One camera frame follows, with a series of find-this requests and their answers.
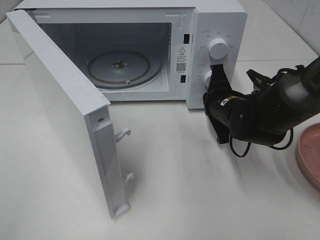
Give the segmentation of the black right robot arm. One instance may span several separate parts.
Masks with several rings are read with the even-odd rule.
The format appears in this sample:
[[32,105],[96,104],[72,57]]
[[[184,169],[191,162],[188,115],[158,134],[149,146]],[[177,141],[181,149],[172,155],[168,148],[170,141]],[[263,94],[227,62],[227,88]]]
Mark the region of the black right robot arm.
[[308,66],[281,68],[272,78],[249,69],[254,86],[250,94],[232,89],[222,64],[210,68],[203,103],[220,144],[233,138],[272,147],[287,131],[320,112],[318,58]]

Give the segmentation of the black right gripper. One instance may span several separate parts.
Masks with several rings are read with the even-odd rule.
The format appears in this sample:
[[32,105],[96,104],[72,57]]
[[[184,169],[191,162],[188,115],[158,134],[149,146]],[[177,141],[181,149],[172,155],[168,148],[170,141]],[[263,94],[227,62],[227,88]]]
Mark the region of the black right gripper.
[[217,135],[219,144],[227,144],[229,137],[242,139],[246,128],[248,100],[232,90],[223,64],[210,65],[209,91],[204,95],[204,109]]

